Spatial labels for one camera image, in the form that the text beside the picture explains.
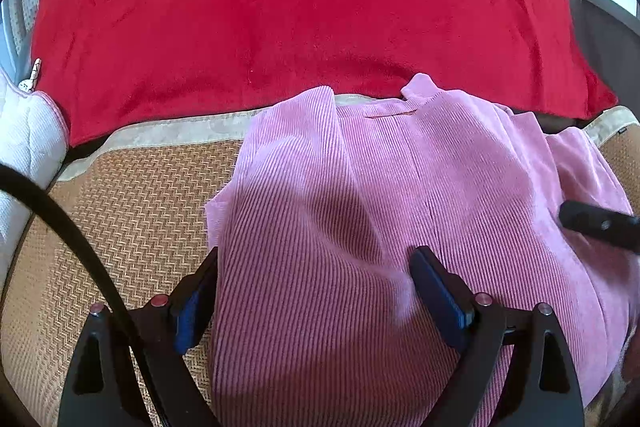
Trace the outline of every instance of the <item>red blanket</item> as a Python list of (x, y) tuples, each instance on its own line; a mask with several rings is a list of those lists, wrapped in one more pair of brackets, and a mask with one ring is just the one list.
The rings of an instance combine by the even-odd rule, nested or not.
[(321, 84), (399, 96), (417, 72), (571, 118), (616, 101), (577, 48), (567, 0), (40, 0), (33, 55), (71, 145)]

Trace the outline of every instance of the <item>black cable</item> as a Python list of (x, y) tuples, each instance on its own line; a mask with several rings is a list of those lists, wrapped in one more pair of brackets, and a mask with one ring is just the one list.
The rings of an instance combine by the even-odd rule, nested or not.
[(51, 230), (67, 245), (69, 250), (78, 258), (84, 269), (94, 280), (98, 289), (104, 296), (113, 317), (120, 330), (127, 337), (133, 356), (138, 362), (140, 373), (145, 381), (149, 396), (156, 408), (156, 412), (164, 425), (168, 425), (164, 408), (158, 398), (158, 392), (151, 378), (146, 357), (143, 351), (143, 341), (136, 329), (127, 307), (122, 301), (116, 286), (109, 273), (100, 261), (92, 246), (86, 240), (78, 226), (71, 220), (66, 212), (44, 190), (38, 187), (26, 176), (15, 171), (11, 167), (0, 163), (0, 190), (20, 201), (43, 220)]

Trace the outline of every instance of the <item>silver bolt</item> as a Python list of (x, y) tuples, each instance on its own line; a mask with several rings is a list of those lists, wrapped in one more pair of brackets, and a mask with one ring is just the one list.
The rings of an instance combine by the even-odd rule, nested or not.
[(97, 317), (104, 311), (104, 304), (102, 302), (94, 302), (89, 307), (89, 313), (91, 313), (94, 317)]
[(494, 300), (488, 293), (480, 292), (476, 293), (476, 302), (481, 306), (491, 306), (494, 303)]
[(538, 311), (548, 317), (554, 312), (554, 309), (546, 302), (540, 302), (540, 304), (538, 304)]
[(165, 293), (159, 293), (151, 297), (151, 305), (154, 308), (162, 308), (162, 306), (166, 306), (167, 302), (169, 302), (169, 295)]

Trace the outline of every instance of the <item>pink garment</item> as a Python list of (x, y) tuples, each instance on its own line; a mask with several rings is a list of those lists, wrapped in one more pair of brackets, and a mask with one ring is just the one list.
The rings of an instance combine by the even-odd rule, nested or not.
[[(611, 374), (640, 300), (635, 257), (558, 227), (567, 198), (630, 212), (586, 135), (545, 136), (417, 74), (407, 99), (336, 107), (328, 87), (256, 116), (206, 205), (219, 246), (210, 363), (226, 426), (418, 426), (457, 362), (418, 301), (428, 245), (472, 291), (556, 310), (584, 404)], [(508, 367), (478, 413), (487, 425)]]

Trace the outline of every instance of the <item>white bedding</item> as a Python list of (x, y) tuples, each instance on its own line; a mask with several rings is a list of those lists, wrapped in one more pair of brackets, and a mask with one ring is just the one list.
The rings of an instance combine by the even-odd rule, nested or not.
[[(60, 170), (68, 129), (60, 110), (44, 93), (17, 89), (0, 68), (0, 162), (46, 188)], [(0, 191), (0, 292), (29, 211)]]

